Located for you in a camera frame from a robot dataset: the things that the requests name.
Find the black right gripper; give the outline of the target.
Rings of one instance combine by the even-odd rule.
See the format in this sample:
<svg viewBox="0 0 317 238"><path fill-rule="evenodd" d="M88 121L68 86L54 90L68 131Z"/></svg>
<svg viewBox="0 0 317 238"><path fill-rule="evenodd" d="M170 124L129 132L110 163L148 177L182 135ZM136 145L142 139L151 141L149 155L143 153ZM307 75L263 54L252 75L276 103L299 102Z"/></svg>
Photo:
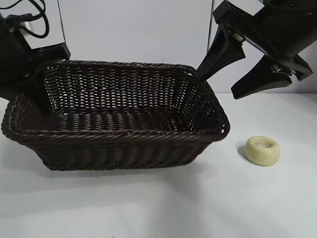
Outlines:
<svg viewBox="0 0 317 238"><path fill-rule="evenodd" d="M208 80L226 66L244 59L241 41L247 41L265 56L232 87L234 99L291 84L289 75L274 72L280 64L299 81L313 71L299 53L317 40L315 0L264 0L254 15L224 0L213 12L219 25L212 45L197 69Z"/></svg>

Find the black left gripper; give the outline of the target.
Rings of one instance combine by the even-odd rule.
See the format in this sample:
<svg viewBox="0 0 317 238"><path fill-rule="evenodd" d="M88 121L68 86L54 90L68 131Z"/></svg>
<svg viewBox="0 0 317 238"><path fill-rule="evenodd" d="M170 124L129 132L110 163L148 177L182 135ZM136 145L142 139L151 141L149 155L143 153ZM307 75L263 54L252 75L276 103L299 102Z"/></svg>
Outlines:
<svg viewBox="0 0 317 238"><path fill-rule="evenodd" d="M59 60L68 60L66 43L31 48L21 29L23 22L32 21L30 14L0 18L0 96L13 99L20 92L33 98L39 111L46 117L52 113L45 87L45 67Z"/></svg>

